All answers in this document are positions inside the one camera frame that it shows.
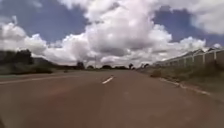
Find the shrub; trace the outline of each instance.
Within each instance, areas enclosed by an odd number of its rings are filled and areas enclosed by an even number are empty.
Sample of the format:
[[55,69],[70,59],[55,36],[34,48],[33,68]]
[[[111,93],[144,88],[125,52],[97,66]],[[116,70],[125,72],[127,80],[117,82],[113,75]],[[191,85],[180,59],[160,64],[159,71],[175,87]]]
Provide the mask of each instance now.
[[157,70],[152,71],[150,76],[154,77],[154,78],[161,77],[162,76],[162,72],[161,72],[161,70],[157,69]]

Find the road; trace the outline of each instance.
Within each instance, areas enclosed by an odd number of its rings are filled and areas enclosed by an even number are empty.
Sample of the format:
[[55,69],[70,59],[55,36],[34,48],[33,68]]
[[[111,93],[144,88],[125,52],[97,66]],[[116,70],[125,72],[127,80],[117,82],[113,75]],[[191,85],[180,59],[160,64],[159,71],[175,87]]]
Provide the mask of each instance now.
[[223,115],[222,103],[134,71],[0,78],[5,128],[223,128]]

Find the vegetation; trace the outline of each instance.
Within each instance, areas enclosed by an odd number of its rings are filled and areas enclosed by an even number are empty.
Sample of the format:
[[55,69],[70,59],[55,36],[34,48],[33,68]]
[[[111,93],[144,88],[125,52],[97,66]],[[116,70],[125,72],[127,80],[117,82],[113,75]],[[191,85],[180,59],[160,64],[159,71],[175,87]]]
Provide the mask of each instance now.
[[113,69],[110,65],[103,65],[101,69]]
[[44,58],[33,58],[29,50],[0,51],[0,75],[53,73],[55,70],[68,72],[77,69],[85,69],[84,63],[80,61],[77,66],[57,65]]
[[208,91],[224,90],[224,68],[216,61],[201,67],[169,67],[151,69],[151,77],[163,77],[171,81],[190,83]]

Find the blue sky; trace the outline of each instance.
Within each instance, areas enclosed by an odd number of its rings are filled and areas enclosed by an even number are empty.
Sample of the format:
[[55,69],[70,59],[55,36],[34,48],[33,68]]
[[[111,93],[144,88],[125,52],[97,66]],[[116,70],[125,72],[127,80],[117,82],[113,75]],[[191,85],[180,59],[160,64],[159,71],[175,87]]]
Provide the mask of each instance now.
[[160,10],[156,13],[154,22],[164,25],[166,30],[173,35],[174,41],[180,41],[186,37],[192,36],[201,40],[207,40],[207,45],[214,43],[224,44],[224,36],[217,34],[208,34],[191,24],[192,15],[187,10]]
[[[61,5],[56,0],[39,0],[42,7],[37,8],[30,4],[32,0],[4,0],[0,8],[0,15],[16,16],[18,25],[28,35],[39,33],[47,41],[57,41],[69,34],[84,32],[88,20],[84,17],[84,11],[79,7],[71,10]],[[166,30],[173,35],[173,41],[180,41],[192,36],[207,40],[208,45],[222,43],[224,36],[207,34],[191,25],[191,14],[182,11],[157,11],[155,23],[164,25]]]
[[[0,49],[29,49],[60,64],[153,63],[224,45],[224,1],[0,1]],[[13,16],[17,24],[4,24]]]
[[4,0],[0,15],[16,16],[18,25],[28,35],[39,33],[47,41],[63,39],[69,34],[84,32],[88,21],[83,17],[83,10],[68,10],[56,0],[40,0],[42,7],[34,7],[32,0]]

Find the cloud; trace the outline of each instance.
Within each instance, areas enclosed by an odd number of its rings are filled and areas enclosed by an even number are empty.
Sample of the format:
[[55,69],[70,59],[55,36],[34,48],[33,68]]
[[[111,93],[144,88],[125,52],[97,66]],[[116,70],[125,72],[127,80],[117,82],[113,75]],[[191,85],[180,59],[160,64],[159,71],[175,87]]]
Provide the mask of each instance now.
[[30,4],[31,6],[37,8],[37,9],[43,7],[42,3],[38,0],[28,0],[28,4]]
[[224,34],[224,0],[160,0],[171,9],[186,9],[192,16],[192,24],[210,34]]
[[155,11],[165,2],[158,0],[60,0],[68,9],[80,6],[90,24],[80,35],[67,35],[54,43],[38,34],[29,37],[19,26],[2,25],[0,48],[29,49],[59,64],[78,60],[98,64],[128,65],[169,59],[205,47],[205,41],[188,37],[172,42],[164,26],[155,24]]

